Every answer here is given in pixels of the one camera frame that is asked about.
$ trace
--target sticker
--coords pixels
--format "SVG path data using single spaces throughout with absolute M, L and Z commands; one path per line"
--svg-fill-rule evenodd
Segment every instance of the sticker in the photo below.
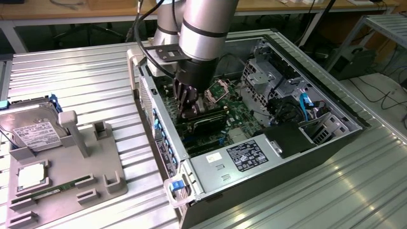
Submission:
M 164 144 L 163 140 L 156 140 L 155 143 L 156 143 L 159 151 L 160 151 L 164 166 L 167 168 L 167 174 L 169 177 L 173 177 L 176 175 L 176 168 L 171 161 L 171 155 L 168 155 L 168 153 L 167 153 L 165 144 Z
M 208 156 L 205 156 L 205 159 L 208 160 L 208 163 L 212 163 L 213 161 L 217 161 L 221 159 L 220 153 L 213 153 Z
M 60 142 L 51 122 L 16 128 L 13 129 L 13 132 L 29 148 Z
M 268 159 L 255 140 L 228 148 L 227 152 L 240 172 L 244 172 L 268 162 Z

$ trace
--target metal table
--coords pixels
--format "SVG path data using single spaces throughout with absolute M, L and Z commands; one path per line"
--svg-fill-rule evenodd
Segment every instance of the metal table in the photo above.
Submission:
M 335 55 L 329 57 L 328 64 L 325 65 L 327 71 L 331 71 L 340 57 L 341 51 L 349 46 L 364 25 L 367 25 L 373 31 L 381 33 L 387 38 L 403 46 L 404 49 L 407 49 L 407 16 L 400 14 L 363 16 L 352 28 L 349 35 L 344 39 L 337 51 L 335 52 Z M 365 45 L 372 34 L 373 33 L 371 33 L 371 35 L 360 41 L 363 46 Z
M 256 33 L 271 35 L 372 127 L 321 166 L 195 228 L 401 228 L 407 225 L 406 138 L 379 116 L 372 116 L 368 107 L 279 33 L 252 32 Z M 131 97 L 125 50 L 133 45 L 15 55 L 11 100 L 53 92 L 63 109 L 76 110 L 80 128 L 96 120 L 111 123 L 129 187 L 121 197 L 41 228 L 83 228 L 85 224 L 92 228 L 179 227 Z M 9 155 L 8 143 L 1 141 L 0 228 L 4 228 Z

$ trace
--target metal rack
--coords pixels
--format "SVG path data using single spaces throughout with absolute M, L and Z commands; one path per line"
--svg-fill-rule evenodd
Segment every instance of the metal rack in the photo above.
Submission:
M 244 32 L 229 34 L 240 36 Z M 372 228 L 406 226 L 407 139 L 345 90 L 279 33 L 268 34 L 332 92 L 371 124 L 371 129 L 317 168 L 237 205 L 195 228 Z M 59 95 L 76 110 L 79 128 L 97 120 L 113 128 L 128 193 L 40 228 L 176 229 L 163 180 L 131 94 L 125 51 L 135 43 L 17 54 L 5 88 L 12 101 Z M 0 229 L 5 228 L 9 154 L 0 139 Z
M 367 15 L 363 16 L 356 23 L 349 35 L 344 39 L 337 52 L 329 58 L 328 64 L 325 65 L 325 70 L 331 71 L 343 50 L 349 46 L 352 40 L 355 39 L 361 27 L 367 25 L 371 29 L 381 33 L 387 38 L 396 42 L 400 46 L 407 48 L 407 16 L 401 14 L 393 15 Z M 371 35 L 367 36 L 361 41 L 360 45 L 365 45 Z

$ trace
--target metal bracket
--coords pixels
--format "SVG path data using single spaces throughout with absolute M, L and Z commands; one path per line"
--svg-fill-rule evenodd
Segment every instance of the metal bracket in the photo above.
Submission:
M 191 59 L 191 57 L 183 53 L 179 44 L 151 46 L 147 49 L 156 51 L 157 57 L 163 62 L 177 62 Z

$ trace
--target hard drive label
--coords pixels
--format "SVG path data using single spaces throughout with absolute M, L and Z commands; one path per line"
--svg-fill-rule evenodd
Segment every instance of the hard drive label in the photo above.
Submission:
M 29 148 L 36 148 L 55 142 L 60 142 L 51 122 L 16 128 L 13 129 L 13 132 Z
M 268 159 L 255 140 L 241 143 L 227 149 L 231 159 L 240 172 L 268 162 Z

